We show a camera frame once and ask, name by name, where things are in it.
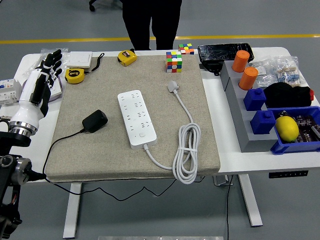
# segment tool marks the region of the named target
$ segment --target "gray floor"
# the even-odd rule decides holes
[[[3,0],[0,4],[0,41],[69,38],[127,37],[122,12],[110,0],[98,0],[96,12],[86,0]],[[320,34],[316,0],[183,0],[177,36]],[[320,91],[319,38],[193,39],[194,46],[250,43],[252,47],[284,47],[299,59],[299,68],[311,88]],[[177,44],[186,40],[177,40]],[[0,79],[14,76],[21,58],[42,48],[69,51],[121,51],[129,41],[0,44]],[[155,42],[150,47],[155,49]],[[230,190],[229,226],[232,240],[320,239],[319,173],[307,177],[269,179],[268,173],[251,173],[250,179],[263,226],[249,223],[239,180]],[[84,184],[84,190],[103,187],[125,198],[143,186],[162,192],[171,179],[104,181]],[[176,182],[161,197],[143,191],[118,202],[96,191],[81,198],[76,239],[98,236],[224,236],[226,187],[215,187],[212,177],[190,186]],[[22,187],[23,223],[10,239],[61,239],[68,194],[48,184]]]

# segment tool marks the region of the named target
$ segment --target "black cloth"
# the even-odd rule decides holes
[[[121,2],[123,21],[135,50],[150,50],[151,19],[156,49],[174,48],[182,0],[122,0]]]
[[[311,105],[310,88],[277,82],[263,90],[267,108],[308,107]]]

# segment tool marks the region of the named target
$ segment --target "cable on floor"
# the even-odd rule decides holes
[[[231,182],[233,178],[234,178],[234,175],[231,176],[231,180],[228,187],[228,193],[226,195],[226,230],[227,230],[226,239],[227,240],[229,240],[229,192],[230,192]]]

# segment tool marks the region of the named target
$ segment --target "gray felt mat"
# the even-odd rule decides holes
[[[118,103],[118,94],[140,90],[150,114],[157,144],[150,152],[162,165],[172,167],[178,148],[178,130],[190,122],[168,82],[180,86],[178,94],[201,128],[198,175],[217,173],[219,154],[201,78],[197,55],[184,55],[181,73],[166,73],[166,56],[139,56],[123,67],[116,57],[104,57],[100,68],[80,84],[67,84],[53,141],[80,131],[82,120],[100,109],[109,122],[95,133],[80,133],[52,148],[46,174],[53,182],[107,179],[173,178],[172,171],[156,166],[143,149],[132,150]]]

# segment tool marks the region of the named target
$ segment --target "black tape measure strap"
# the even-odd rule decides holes
[[[102,59],[102,57],[104,56],[104,53],[101,53],[100,56],[98,56],[98,59],[96,60],[96,66],[91,70],[91,71],[85,71],[84,74],[87,75],[91,72],[93,72],[94,70],[96,70],[97,68],[99,68],[100,66],[100,59]]]

